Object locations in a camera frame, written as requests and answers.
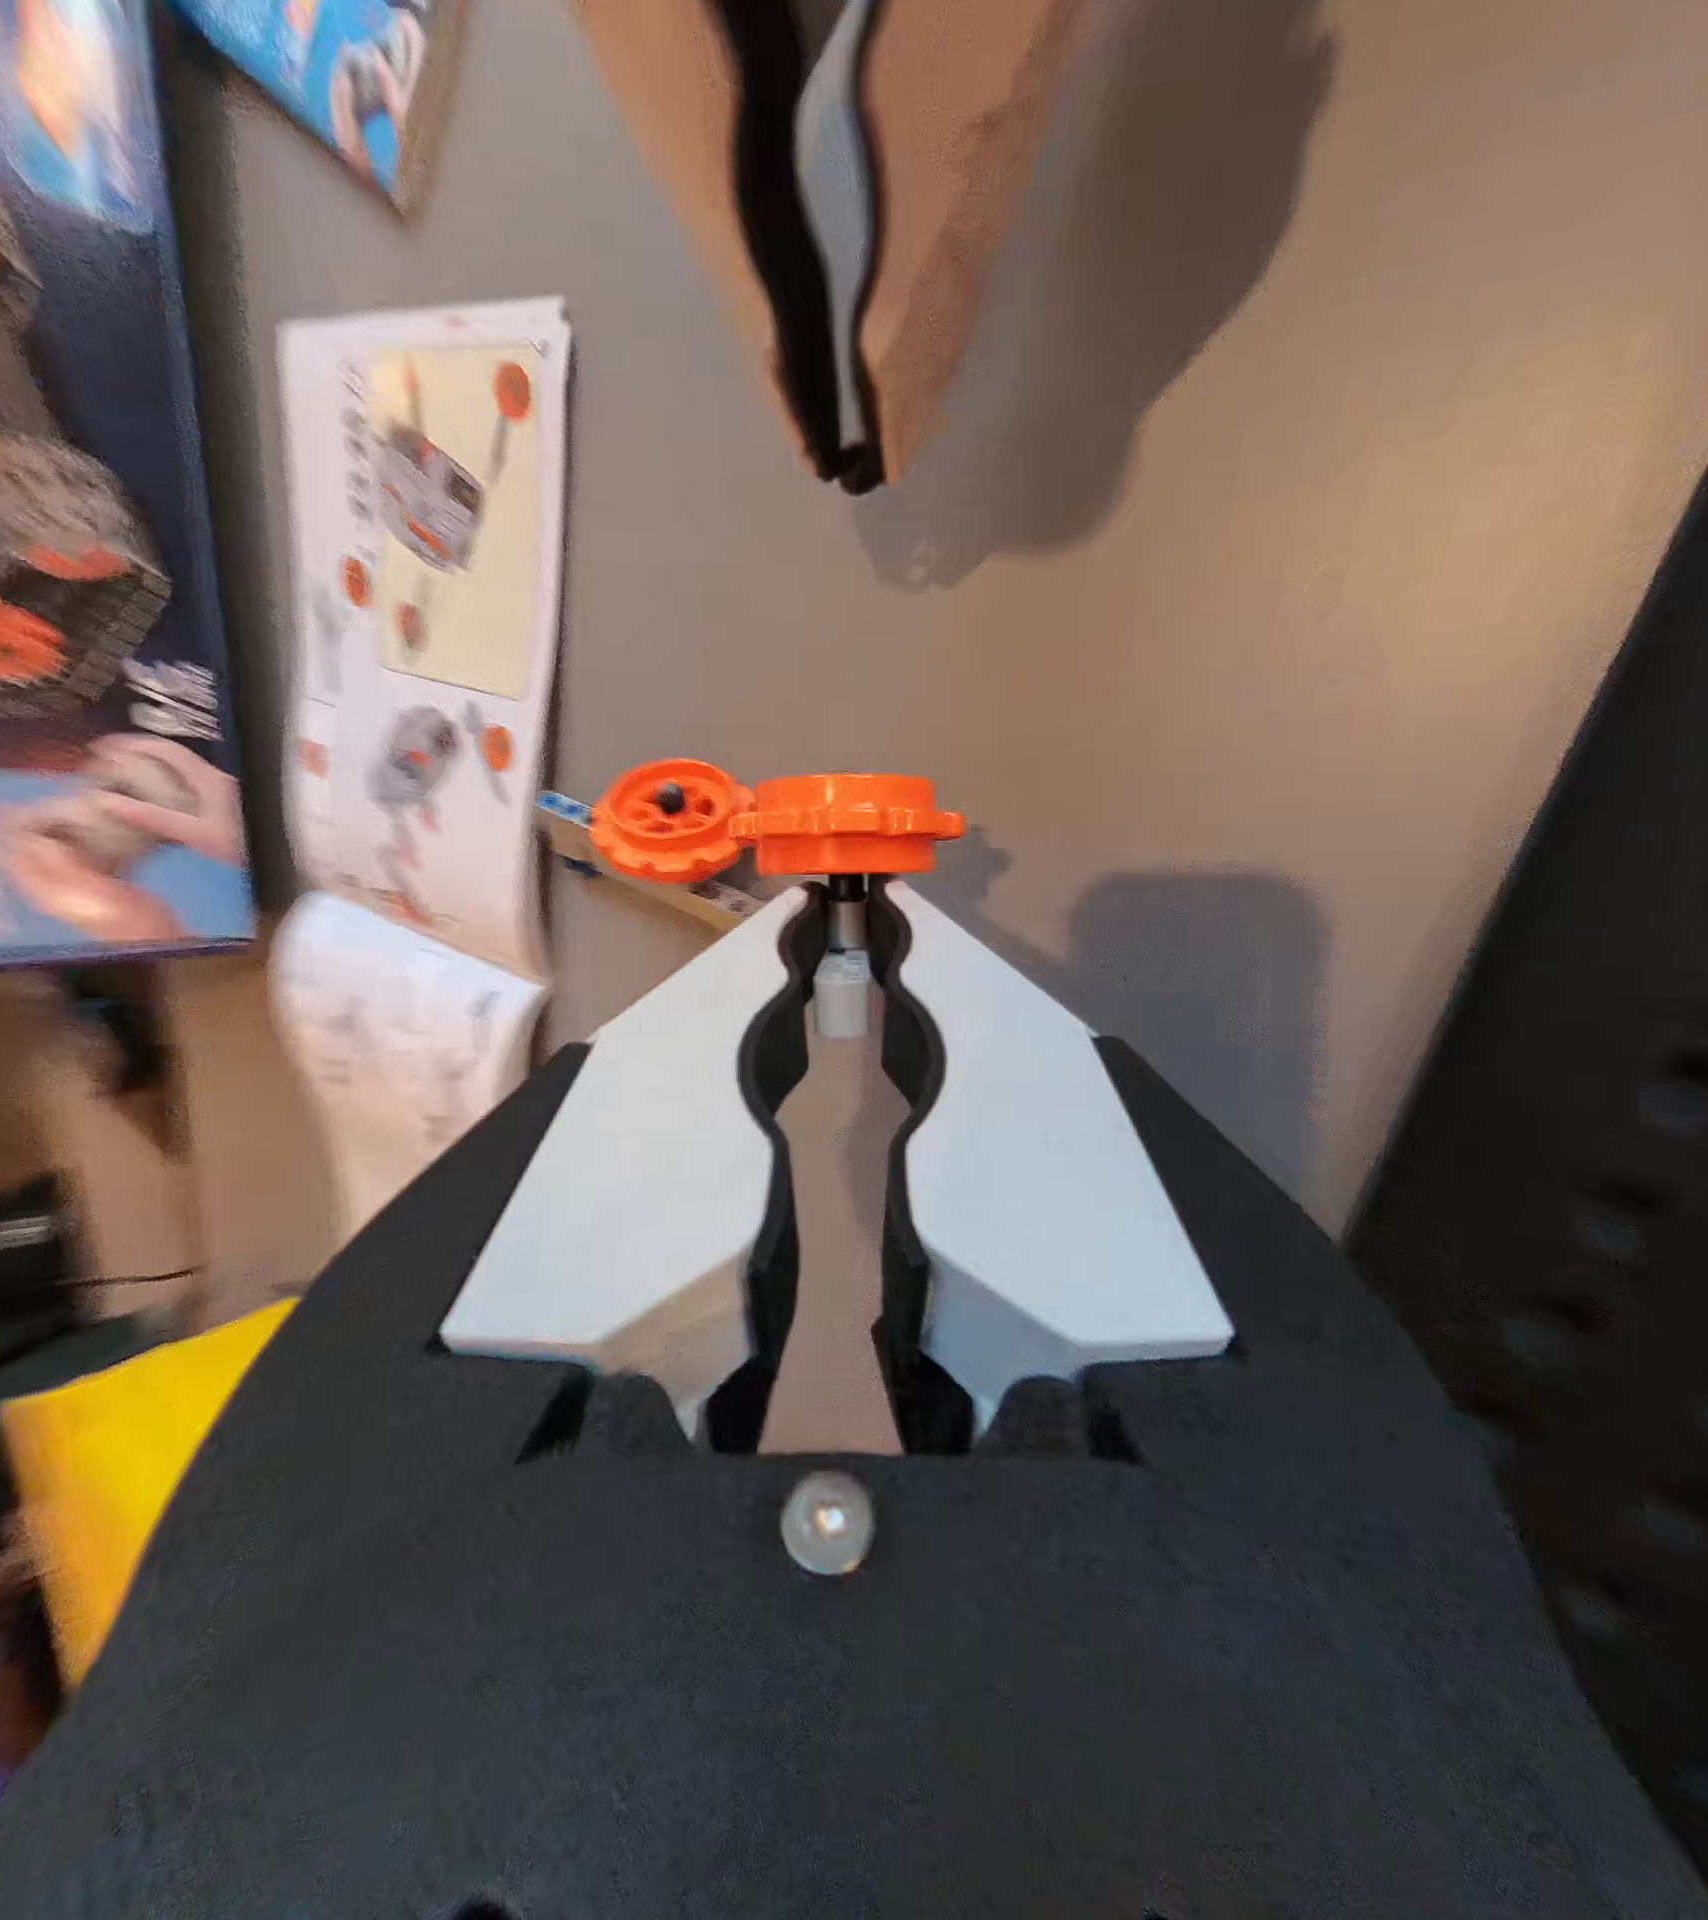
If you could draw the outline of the grey desk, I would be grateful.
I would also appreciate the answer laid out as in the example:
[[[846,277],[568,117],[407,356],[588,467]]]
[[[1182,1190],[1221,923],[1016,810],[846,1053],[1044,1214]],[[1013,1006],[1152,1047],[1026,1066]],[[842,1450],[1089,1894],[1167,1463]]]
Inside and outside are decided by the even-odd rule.
[[[906,477],[814,481],[568,5],[403,222],[189,36],[179,228],[264,923],[283,324],[575,323],[553,777],[894,764],[937,896],[1338,1233],[1708,454],[1708,5],[1099,5]]]

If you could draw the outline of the yellow plastic bin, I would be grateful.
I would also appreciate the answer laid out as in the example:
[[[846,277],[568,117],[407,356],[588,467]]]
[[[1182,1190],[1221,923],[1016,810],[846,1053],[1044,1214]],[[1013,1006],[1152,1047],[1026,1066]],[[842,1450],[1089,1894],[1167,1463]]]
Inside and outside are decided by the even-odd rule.
[[[183,1478],[299,1298],[0,1403],[0,1440],[64,1693],[109,1643]]]

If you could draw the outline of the blue printed leaflet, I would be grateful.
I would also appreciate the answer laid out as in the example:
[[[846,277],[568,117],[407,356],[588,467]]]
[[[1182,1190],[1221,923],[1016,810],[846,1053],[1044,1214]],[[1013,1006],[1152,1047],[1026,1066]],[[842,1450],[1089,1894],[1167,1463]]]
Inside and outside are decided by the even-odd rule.
[[[468,3],[175,3],[177,19],[398,216],[434,181]]]

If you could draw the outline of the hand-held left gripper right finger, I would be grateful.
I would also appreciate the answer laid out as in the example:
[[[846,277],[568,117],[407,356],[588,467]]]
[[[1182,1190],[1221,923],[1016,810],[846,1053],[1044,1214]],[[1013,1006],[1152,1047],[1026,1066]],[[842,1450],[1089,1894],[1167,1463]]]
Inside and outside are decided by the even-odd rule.
[[[872,1344],[904,1449],[974,1449],[1030,1381],[1211,1362],[1235,1324],[1105,1041],[901,878],[868,898],[888,1144]]]

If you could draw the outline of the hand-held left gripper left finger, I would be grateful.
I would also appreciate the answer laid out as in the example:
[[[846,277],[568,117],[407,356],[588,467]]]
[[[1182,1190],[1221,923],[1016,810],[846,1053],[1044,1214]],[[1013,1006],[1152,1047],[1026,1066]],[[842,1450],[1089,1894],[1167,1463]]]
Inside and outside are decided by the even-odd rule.
[[[440,1344],[652,1381],[758,1449],[795,1328],[781,1114],[809,1073],[814,888],[783,890],[585,1044]]]

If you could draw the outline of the orange wheel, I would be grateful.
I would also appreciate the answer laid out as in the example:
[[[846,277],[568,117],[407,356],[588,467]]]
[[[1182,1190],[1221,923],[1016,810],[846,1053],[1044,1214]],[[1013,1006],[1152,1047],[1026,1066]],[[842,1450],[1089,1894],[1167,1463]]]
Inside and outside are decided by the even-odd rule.
[[[740,784],[726,830],[762,878],[823,884],[817,1035],[833,1044],[866,1041],[877,881],[932,873],[939,851],[966,835],[966,814],[940,807],[924,777],[831,772]]]
[[[751,805],[752,790],[731,772],[671,757],[628,769],[597,802],[543,788],[532,819],[568,870],[731,933],[765,907],[728,881],[742,859],[733,822]]]

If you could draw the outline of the white instruction booklet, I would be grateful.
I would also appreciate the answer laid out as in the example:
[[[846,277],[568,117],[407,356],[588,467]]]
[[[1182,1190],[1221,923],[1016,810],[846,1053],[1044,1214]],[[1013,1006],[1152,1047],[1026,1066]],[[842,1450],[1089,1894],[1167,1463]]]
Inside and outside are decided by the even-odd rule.
[[[575,337],[556,298],[281,328],[279,1033],[360,1233],[530,1073]]]

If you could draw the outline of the blue robot kit box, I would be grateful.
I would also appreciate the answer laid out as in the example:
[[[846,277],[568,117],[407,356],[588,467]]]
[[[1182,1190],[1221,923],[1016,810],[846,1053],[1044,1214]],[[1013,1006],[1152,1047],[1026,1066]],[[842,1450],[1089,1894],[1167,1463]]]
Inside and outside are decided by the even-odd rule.
[[[256,933],[152,26],[0,3],[0,971]]]

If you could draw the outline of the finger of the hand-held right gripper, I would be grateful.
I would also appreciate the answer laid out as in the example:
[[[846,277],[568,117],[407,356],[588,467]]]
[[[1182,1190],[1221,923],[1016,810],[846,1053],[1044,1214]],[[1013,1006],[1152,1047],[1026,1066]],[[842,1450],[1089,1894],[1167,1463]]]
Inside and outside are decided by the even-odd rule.
[[[576,3],[576,23],[652,179],[770,380],[804,463],[848,488],[828,264],[803,198],[811,75],[785,3]]]
[[[930,438],[1090,5],[887,3],[859,60],[874,190],[853,346],[877,486]]]

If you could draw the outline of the black dotted mat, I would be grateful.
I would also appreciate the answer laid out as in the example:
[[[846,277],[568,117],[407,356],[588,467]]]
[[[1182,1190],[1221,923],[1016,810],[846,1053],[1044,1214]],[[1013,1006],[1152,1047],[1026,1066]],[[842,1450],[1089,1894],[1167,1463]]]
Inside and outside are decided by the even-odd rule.
[[[1708,1887],[1708,467],[1348,1249]]]

